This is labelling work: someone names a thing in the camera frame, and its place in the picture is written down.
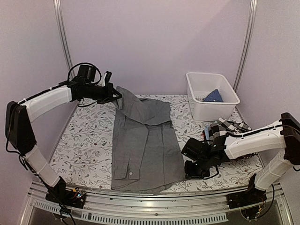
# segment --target plaid cloth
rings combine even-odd
[[[252,130],[246,123],[236,123],[219,118],[218,121],[212,123],[209,128],[209,139],[213,141],[216,137],[225,135],[227,132],[232,134],[240,134]]]

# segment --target floral tablecloth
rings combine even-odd
[[[203,139],[202,131],[211,122],[196,122],[186,95],[138,95],[171,103],[171,119],[180,149],[190,138]],[[77,108],[56,151],[51,167],[67,183],[87,188],[110,189],[112,136],[115,107],[112,103]],[[236,110],[230,120],[241,122]],[[164,192],[194,192],[245,186],[253,173],[262,169],[258,156],[234,160],[219,166],[220,174],[209,180],[187,180]]]

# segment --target gray cloth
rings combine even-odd
[[[170,103],[138,99],[117,87],[112,140],[112,190],[155,193],[185,179]]]

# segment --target white basket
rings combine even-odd
[[[228,119],[240,99],[221,74],[187,73],[187,96],[193,119],[214,121]],[[218,89],[224,102],[203,102],[213,90]]]

